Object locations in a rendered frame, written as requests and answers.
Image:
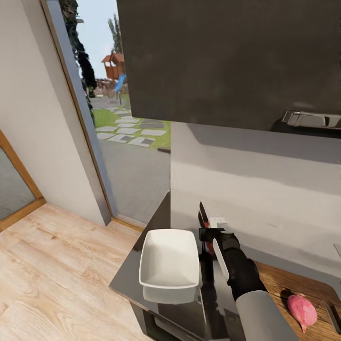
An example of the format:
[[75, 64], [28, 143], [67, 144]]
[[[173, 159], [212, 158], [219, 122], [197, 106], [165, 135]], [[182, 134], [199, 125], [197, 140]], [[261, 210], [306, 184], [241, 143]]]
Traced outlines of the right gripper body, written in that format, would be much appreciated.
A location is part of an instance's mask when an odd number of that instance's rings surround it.
[[211, 234], [216, 230], [224, 230], [224, 228], [199, 228], [199, 240], [201, 242], [211, 242]]

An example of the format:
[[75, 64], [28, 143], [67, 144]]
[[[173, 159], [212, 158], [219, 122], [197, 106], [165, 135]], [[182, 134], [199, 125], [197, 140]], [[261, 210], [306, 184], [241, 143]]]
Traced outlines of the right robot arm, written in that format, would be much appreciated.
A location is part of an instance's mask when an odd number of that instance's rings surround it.
[[226, 217], [209, 217], [208, 228], [199, 228], [199, 240], [214, 248], [224, 278], [231, 286], [246, 341], [301, 341], [260, 279], [258, 268], [248, 259], [233, 232], [218, 228]]

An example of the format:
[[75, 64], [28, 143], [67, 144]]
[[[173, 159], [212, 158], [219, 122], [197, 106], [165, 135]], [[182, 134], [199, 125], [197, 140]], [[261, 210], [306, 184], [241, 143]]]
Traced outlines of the cutting board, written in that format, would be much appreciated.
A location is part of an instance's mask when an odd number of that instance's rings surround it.
[[[330, 305], [341, 330], [341, 301], [333, 287], [255, 260], [254, 263], [268, 293], [301, 341], [341, 341], [323, 303]], [[305, 333], [288, 308], [288, 297], [295, 294], [302, 294], [314, 305], [317, 313], [316, 322], [307, 326]]]

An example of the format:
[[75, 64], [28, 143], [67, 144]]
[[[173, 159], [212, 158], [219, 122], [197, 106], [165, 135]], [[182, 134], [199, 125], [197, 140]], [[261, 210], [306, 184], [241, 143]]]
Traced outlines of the parer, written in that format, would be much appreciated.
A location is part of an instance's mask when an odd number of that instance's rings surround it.
[[210, 224], [208, 223], [208, 218], [207, 218], [207, 215], [205, 213], [205, 210], [204, 210], [204, 207], [202, 205], [202, 202], [200, 203], [200, 209], [201, 209], [202, 216], [203, 216], [203, 219], [204, 219], [204, 225], [208, 228]]

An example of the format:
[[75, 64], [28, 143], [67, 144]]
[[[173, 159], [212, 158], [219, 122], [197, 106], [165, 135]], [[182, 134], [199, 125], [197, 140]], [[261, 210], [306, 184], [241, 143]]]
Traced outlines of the vidalia onion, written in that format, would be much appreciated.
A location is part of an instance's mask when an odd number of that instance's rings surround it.
[[290, 295], [288, 308], [292, 316], [300, 323], [303, 333], [307, 326], [313, 325], [317, 320], [314, 305], [302, 294]]

